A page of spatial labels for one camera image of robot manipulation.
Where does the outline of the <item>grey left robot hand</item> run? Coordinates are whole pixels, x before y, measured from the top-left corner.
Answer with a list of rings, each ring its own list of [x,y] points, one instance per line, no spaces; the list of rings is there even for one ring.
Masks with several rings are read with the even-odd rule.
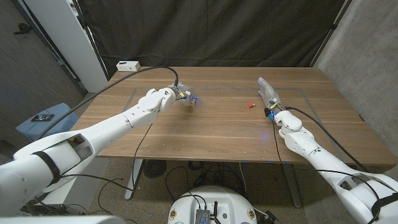
[[[169,85],[168,87],[175,92],[176,100],[180,101],[184,106],[194,107],[196,105],[197,94],[193,88],[182,82],[178,82],[176,86]]]

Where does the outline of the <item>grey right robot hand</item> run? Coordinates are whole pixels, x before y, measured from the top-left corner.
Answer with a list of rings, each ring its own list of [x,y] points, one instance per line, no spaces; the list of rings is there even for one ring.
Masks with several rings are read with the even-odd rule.
[[[259,77],[257,82],[260,86],[258,93],[262,97],[266,108],[273,111],[275,114],[285,110],[278,93],[273,89],[273,87],[262,77]]]

